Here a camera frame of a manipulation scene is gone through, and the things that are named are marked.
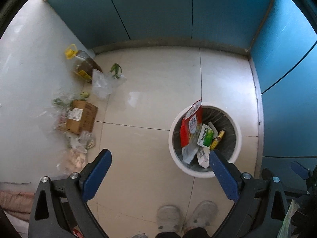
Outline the yellow long box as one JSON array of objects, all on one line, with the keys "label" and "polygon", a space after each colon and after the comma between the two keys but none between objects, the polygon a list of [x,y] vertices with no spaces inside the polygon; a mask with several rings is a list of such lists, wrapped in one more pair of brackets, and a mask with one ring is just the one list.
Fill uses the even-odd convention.
[{"label": "yellow long box", "polygon": [[219,142],[222,140],[224,134],[225,134],[225,130],[222,130],[222,131],[219,132],[218,136],[213,139],[213,141],[212,141],[212,143],[210,145],[210,150],[211,151],[213,151],[217,147]]}]

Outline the green white medicine box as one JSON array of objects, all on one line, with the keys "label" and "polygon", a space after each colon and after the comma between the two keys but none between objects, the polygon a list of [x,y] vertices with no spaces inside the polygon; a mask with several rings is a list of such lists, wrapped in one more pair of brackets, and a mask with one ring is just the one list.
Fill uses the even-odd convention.
[{"label": "green white medicine box", "polygon": [[197,144],[201,147],[209,148],[214,137],[214,131],[210,126],[202,124]]}]

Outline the red snack bag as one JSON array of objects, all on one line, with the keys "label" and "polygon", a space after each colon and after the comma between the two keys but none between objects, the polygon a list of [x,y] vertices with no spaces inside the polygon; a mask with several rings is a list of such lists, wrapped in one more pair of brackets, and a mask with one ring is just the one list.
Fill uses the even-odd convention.
[{"label": "red snack bag", "polygon": [[190,164],[199,146],[197,144],[202,127],[201,99],[196,101],[185,114],[180,127],[180,144],[183,162]]}]

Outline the long white toothpaste box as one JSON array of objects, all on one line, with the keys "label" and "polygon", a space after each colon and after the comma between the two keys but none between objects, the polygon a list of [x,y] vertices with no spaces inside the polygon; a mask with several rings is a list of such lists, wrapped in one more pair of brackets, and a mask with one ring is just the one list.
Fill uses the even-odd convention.
[{"label": "long white toothpaste box", "polygon": [[207,169],[210,166],[209,154],[210,154],[210,150],[205,147],[199,147],[196,153],[198,164],[204,169]]}]

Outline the white round trash bin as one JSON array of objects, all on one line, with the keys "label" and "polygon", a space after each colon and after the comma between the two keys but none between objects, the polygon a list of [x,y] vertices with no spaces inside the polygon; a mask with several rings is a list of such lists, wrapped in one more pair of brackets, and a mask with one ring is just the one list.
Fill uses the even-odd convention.
[{"label": "white round trash bin", "polygon": [[[186,107],[177,115],[169,130],[168,145],[171,157],[184,173],[196,178],[213,178],[215,176],[213,169],[201,167],[196,157],[190,164],[183,162],[180,126],[188,110],[189,107]],[[238,123],[226,111],[210,103],[202,103],[202,122],[204,124],[211,122],[216,130],[225,131],[216,149],[229,163],[235,163],[242,146],[242,135]]]}]

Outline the blue kitchen cabinets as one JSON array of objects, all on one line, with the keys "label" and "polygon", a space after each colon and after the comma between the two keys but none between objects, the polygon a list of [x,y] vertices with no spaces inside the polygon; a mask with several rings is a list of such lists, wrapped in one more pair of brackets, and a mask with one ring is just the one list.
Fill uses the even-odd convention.
[{"label": "blue kitchen cabinets", "polygon": [[262,167],[295,189],[316,165],[316,26],[299,0],[48,0],[96,53],[146,46],[250,57],[262,100]]}]

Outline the right grey shoe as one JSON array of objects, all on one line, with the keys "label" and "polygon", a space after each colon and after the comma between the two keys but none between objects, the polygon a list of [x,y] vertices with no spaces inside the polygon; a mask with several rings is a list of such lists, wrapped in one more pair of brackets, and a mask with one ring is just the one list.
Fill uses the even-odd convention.
[{"label": "right grey shoe", "polygon": [[186,223],[186,227],[205,228],[211,224],[217,213],[217,204],[209,200],[204,200],[195,208]]}]

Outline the grey shoe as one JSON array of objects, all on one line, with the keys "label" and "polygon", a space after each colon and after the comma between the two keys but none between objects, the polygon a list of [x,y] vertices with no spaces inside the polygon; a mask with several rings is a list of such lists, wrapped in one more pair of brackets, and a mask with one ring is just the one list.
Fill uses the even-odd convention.
[{"label": "grey shoe", "polygon": [[160,233],[178,233],[181,229],[182,214],[174,205],[165,205],[158,209],[156,221]]},{"label": "grey shoe", "polygon": [[204,200],[195,208],[186,223],[186,227],[205,228],[211,224],[217,213],[217,204],[209,200]]}]

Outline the bag of garlic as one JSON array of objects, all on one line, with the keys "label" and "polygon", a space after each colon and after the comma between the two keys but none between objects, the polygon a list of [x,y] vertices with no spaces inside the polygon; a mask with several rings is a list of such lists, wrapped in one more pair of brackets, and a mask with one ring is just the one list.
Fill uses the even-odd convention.
[{"label": "bag of garlic", "polygon": [[66,149],[62,152],[58,163],[57,169],[65,174],[80,173],[87,165],[87,154],[80,152],[76,149]]}]

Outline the left grey shoe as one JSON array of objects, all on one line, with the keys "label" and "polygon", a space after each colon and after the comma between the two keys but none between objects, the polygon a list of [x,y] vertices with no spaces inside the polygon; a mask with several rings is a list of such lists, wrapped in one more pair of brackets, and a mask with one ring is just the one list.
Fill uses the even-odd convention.
[{"label": "left grey shoe", "polygon": [[160,233],[178,233],[181,229],[182,214],[174,205],[165,205],[158,209],[156,221]]}]

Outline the cardboard box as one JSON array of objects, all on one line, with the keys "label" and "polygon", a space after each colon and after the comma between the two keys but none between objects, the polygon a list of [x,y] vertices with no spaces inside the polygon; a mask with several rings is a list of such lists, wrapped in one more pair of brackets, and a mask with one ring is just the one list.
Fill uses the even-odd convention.
[{"label": "cardboard box", "polygon": [[73,101],[67,114],[66,130],[77,135],[83,131],[91,133],[97,112],[98,107],[87,101]]}]

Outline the clear plastic bag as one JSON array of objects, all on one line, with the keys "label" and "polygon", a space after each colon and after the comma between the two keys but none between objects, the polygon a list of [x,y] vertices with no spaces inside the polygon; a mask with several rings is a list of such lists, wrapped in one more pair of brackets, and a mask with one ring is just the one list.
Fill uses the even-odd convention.
[{"label": "clear plastic bag", "polygon": [[122,74],[118,78],[112,73],[102,73],[94,69],[92,72],[91,92],[99,99],[107,99],[118,87],[126,82],[126,77]]}]

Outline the cooking oil bottle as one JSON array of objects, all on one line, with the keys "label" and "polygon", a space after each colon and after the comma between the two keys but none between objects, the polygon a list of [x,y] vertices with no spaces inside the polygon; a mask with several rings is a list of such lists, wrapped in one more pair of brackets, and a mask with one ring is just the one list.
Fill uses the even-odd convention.
[{"label": "cooking oil bottle", "polygon": [[91,58],[87,52],[78,50],[75,44],[68,46],[64,54],[67,60],[73,64],[73,72],[81,79],[92,83],[92,73],[95,70],[103,72],[101,67]]}]

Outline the green vegetable piece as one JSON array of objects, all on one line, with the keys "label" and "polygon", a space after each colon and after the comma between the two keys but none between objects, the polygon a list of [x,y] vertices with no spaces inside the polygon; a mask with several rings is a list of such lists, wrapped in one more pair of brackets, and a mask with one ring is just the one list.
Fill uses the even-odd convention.
[{"label": "green vegetable piece", "polygon": [[120,79],[122,75],[122,68],[118,63],[114,63],[110,69],[110,73],[112,74],[114,79]]}]

